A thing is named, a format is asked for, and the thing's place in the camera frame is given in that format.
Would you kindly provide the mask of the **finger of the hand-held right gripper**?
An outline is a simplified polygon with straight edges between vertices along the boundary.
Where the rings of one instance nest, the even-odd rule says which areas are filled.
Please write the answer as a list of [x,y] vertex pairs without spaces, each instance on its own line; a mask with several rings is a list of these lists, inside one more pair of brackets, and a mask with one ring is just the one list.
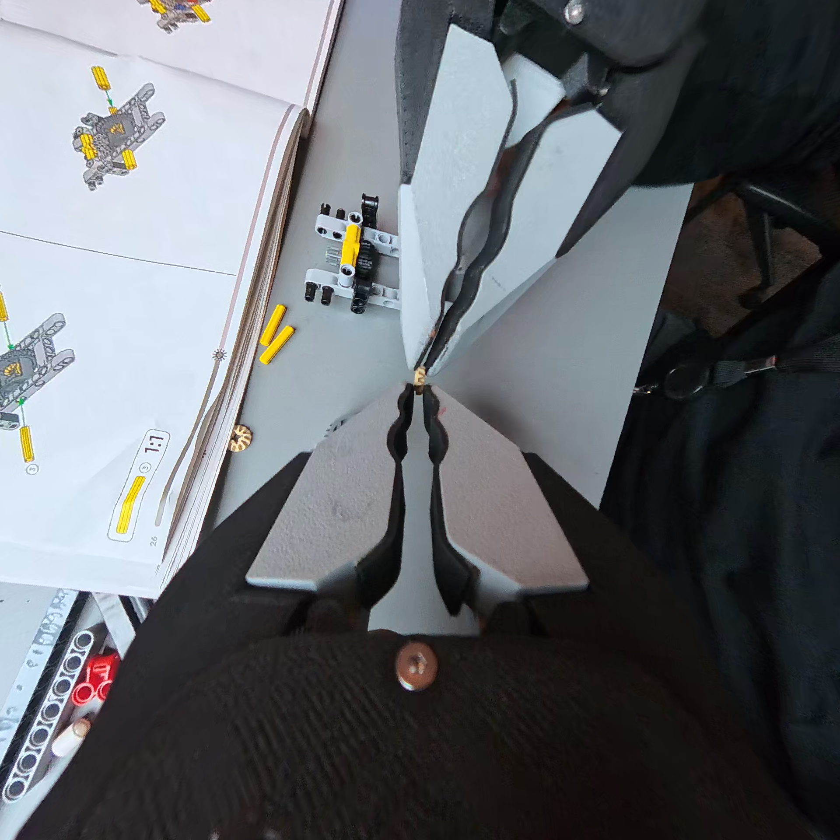
[[465,221],[450,281],[436,375],[553,266],[622,138],[591,105],[554,108],[563,84],[517,57],[506,77],[518,109],[489,184]]
[[401,328],[412,371],[433,373],[467,216],[487,189],[518,109],[491,43],[450,25],[413,175],[398,192]]

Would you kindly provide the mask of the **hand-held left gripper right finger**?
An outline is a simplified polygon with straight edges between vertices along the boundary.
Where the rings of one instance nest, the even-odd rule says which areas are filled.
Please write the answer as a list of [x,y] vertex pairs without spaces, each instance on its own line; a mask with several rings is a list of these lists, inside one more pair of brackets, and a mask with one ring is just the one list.
[[589,578],[518,446],[427,385],[434,576],[449,614],[582,592]]

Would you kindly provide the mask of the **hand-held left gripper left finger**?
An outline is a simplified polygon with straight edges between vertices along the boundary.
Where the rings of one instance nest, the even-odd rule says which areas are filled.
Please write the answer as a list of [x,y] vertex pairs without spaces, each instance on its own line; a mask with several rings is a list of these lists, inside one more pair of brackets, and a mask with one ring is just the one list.
[[247,572],[250,585],[364,611],[393,588],[414,397],[409,384],[388,389],[315,447]]

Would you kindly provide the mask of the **lego instruction booklet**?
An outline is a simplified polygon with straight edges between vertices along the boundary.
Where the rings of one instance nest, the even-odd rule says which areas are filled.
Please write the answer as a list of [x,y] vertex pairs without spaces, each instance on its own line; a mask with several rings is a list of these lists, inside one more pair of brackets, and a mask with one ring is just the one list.
[[2,582],[195,549],[343,2],[2,2]]

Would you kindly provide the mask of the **red lego connector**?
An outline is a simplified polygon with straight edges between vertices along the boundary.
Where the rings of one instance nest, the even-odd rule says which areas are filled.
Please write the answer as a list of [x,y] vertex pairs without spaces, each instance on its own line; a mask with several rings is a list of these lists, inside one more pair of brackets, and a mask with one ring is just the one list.
[[118,652],[97,654],[89,658],[84,675],[72,690],[70,699],[76,707],[83,707],[93,700],[104,701],[121,664]]

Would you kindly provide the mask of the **long grey lego strip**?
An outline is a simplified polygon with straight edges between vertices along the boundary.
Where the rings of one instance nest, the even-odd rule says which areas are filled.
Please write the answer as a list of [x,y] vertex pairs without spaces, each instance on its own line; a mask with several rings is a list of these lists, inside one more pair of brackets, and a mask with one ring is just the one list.
[[1,746],[5,752],[21,722],[49,656],[86,592],[1,584]]

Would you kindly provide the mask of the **white lego pin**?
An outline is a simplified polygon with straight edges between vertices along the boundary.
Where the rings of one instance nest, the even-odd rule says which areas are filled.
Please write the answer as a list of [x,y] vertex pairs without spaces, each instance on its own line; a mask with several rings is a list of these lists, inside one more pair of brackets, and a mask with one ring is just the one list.
[[53,739],[50,744],[52,755],[57,759],[62,759],[74,753],[83,743],[90,729],[91,720],[88,717],[74,720]]

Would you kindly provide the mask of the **black office chair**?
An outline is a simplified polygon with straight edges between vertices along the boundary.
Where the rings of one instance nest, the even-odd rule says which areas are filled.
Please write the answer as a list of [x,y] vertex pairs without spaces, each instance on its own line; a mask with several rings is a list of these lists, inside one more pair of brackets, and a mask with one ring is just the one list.
[[740,201],[745,214],[759,282],[738,295],[746,310],[758,308],[778,280],[773,233],[790,229],[817,247],[821,258],[838,260],[838,164],[827,171],[793,168],[726,175],[689,205],[684,225],[692,223],[727,196]]

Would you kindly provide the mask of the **person's dark clothing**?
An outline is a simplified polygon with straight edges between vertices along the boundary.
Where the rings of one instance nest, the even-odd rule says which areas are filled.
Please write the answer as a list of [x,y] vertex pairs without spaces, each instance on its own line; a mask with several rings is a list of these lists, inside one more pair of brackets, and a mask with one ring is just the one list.
[[602,498],[824,838],[839,828],[838,333],[828,258],[718,337],[659,312]]

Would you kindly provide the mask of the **grey lego frame assembly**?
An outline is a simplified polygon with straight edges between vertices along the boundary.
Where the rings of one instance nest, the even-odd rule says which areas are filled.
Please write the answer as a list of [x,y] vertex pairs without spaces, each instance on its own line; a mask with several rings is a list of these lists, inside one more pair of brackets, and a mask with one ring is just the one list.
[[379,281],[383,258],[399,259],[400,239],[378,227],[380,199],[362,194],[360,206],[352,211],[331,210],[322,203],[316,219],[316,233],[328,242],[328,269],[309,269],[304,298],[319,300],[328,307],[335,298],[350,303],[350,311],[363,314],[369,306],[400,311],[402,293]]

